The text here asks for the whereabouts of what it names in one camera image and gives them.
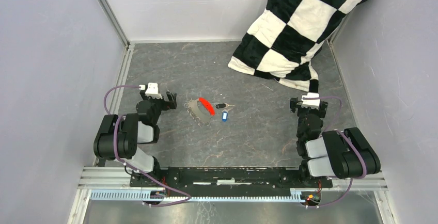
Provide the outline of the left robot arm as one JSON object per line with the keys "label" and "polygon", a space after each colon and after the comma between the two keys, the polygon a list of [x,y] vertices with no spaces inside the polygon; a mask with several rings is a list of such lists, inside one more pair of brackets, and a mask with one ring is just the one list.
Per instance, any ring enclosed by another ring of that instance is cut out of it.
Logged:
{"label": "left robot arm", "polygon": [[162,111],[177,108],[177,94],[166,92],[168,100],[154,99],[142,90],[142,100],[136,104],[136,113],[126,114],[119,124],[118,115],[105,115],[93,143],[93,152],[99,159],[115,161],[114,131],[117,131],[116,148],[120,159],[143,171],[145,183],[157,186],[162,181],[158,160],[143,152],[138,145],[157,143],[160,128],[157,125]]}

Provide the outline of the black head key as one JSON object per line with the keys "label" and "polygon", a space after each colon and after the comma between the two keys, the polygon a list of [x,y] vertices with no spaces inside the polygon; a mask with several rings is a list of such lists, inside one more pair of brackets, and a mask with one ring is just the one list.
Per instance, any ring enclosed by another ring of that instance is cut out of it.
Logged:
{"label": "black head key", "polygon": [[227,104],[227,103],[219,103],[215,105],[216,109],[227,109],[227,108],[233,108],[233,104]]}

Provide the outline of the red key tag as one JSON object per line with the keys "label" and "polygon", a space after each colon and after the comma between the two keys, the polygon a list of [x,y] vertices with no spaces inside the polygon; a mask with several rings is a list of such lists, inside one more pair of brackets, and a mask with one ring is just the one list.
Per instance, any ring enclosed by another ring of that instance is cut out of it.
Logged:
{"label": "red key tag", "polygon": [[211,116],[215,115],[215,110],[213,106],[204,98],[198,98],[198,101],[202,104],[202,106],[208,111]]}

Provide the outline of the metal key holder plate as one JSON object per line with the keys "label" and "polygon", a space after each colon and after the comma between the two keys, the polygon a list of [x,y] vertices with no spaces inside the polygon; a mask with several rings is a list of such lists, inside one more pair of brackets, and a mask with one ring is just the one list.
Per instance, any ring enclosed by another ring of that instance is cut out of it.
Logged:
{"label": "metal key holder plate", "polygon": [[204,113],[199,106],[200,100],[189,100],[184,104],[184,108],[189,115],[195,120],[198,126],[210,126],[212,116]]}

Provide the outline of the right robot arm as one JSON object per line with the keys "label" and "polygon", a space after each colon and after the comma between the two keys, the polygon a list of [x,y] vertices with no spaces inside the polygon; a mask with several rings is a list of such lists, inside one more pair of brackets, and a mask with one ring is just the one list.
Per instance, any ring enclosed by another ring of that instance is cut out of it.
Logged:
{"label": "right robot arm", "polygon": [[311,187],[322,177],[364,178],[381,171],[381,162],[357,127],[328,130],[324,126],[328,103],[317,93],[290,99],[290,110],[297,114],[296,150],[303,158],[298,179]]}

